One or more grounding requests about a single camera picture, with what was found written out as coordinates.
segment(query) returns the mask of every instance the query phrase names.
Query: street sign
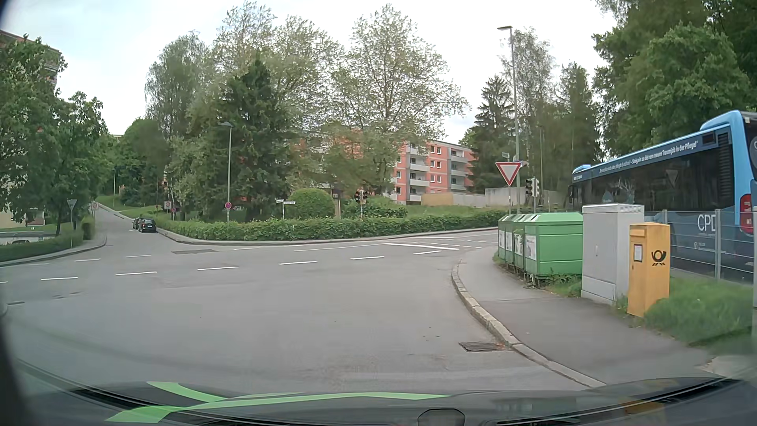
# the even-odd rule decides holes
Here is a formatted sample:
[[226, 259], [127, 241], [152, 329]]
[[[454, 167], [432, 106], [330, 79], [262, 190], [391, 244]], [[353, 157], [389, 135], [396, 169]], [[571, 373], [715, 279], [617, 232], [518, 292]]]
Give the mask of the street sign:
[[518, 170], [520, 170], [520, 161], [497, 161], [495, 163], [497, 168], [500, 169], [502, 177], [505, 178], [507, 186], [512, 186], [512, 182], [515, 181]]

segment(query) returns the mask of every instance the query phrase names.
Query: pink apartment building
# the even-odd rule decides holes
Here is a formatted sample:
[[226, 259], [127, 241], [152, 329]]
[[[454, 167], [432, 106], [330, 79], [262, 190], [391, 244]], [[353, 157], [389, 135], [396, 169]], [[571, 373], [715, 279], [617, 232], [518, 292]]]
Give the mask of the pink apartment building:
[[441, 141], [426, 143], [425, 153], [405, 145], [400, 160], [394, 166], [394, 191], [389, 197], [400, 204], [421, 202], [423, 194], [465, 193], [472, 185], [471, 150], [464, 146]]

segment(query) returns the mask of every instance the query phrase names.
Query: manhole cover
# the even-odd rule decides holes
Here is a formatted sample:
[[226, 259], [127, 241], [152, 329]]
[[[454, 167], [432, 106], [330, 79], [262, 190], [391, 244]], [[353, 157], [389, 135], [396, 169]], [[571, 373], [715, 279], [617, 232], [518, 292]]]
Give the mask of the manhole cover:
[[172, 252], [175, 255], [194, 255], [195, 253], [212, 253], [217, 252], [218, 250], [213, 249], [199, 249], [199, 250], [178, 250], [176, 252]]
[[466, 352], [491, 352], [505, 349], [505, 345], [497, 342], [460, 342], [459, 344]]

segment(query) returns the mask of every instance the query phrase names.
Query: curb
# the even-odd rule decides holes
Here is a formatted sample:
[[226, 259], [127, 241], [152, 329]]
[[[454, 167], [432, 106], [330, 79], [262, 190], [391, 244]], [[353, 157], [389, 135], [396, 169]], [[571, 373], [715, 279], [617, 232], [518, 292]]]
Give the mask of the curb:
[[2, 264], [0, 264], [0, 268], [6, 267], [6, 266], [23, 265], [25, 263], [39, 262], [41, 260], [52, 260], [54, 258], [62, 258], [62, 257], [70, 256], [70, 255], [78, 255], [79, 253], [84, 253], [84, 252], [89, 252], [95, 249], [100, 249], [103, 246], [105, 246], [105, 244], [107, 244], [107, 234], [105, 234], [105, 238], [103, 238], [102, 244], [98, 243], [98, 245], [96, 246], [85, 247], [82, 249], [80, 248], [69, 249], [71, 251], [67, 253], [58, 252], [58, 253], [51, 253], [51, 255], [40, 255], [40, 256], [45, 256], [45, 257], [20, 258], [16, 260], [9, 260], [7, 261], [7, 263], [3, 262]]
[[505, 325], [500, 322], [500, 320], [496, 319], [492, 314], [487, 312], [486, 309], [483, 309], [478, 304], [478, 300], [476, 300], [473, 296], [470, 295], [470, 293], [468, 293], [468, 290], [466, 289], [465, 285], [463, 285], [463, 282], [460, 280], [460, 275], [458, 274], [459, 266], [462, 261], [463, 260], [460, 259], [460, 262], [457, 262], [452, 268], [452, 284], [455, 286], [457, 295], [463, 300], [466, 308], [471, 313], [471, 315], [473, 315], [473, 318], [477, 319], [478, 322], [483, 324], [484, 327], [486, 327], [486, 329], [489, 331], [489, 333], [492, 333], [492, 335], [494, 335], [494, 338], [504, 343], [505, 346], [509, 347], [510, 349], [530, 359], [531, 361], [536, 362], [537, 364], [551, 371], [554, 371], [557, 374], [567, 377], [572, 381], [575, 381], [587, 387], [600, 387], [606, 385], [605, 383], [598, 381], [597, 379], [579, 373], [572, 368], [565, 367], [558, 362], [548, 359], [546, 356], [541, 355], [539, 352], [536, 352], [535, 350], [528, 347], [528, 345], [518, 340], [518, 338], [510, 333], [510, 330], [508, 330], [507, 327], [505, 327]]

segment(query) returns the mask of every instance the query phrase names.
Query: gray utility cabinet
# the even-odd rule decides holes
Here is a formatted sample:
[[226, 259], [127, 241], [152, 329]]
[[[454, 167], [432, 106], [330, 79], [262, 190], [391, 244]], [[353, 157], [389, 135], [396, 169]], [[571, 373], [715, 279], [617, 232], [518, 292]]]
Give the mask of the gray utility cabinet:
[[612, 304], [628, 294], [629, 225], [644, 223], [644, 206], [592, 204], [584, 215], [581, 297]]

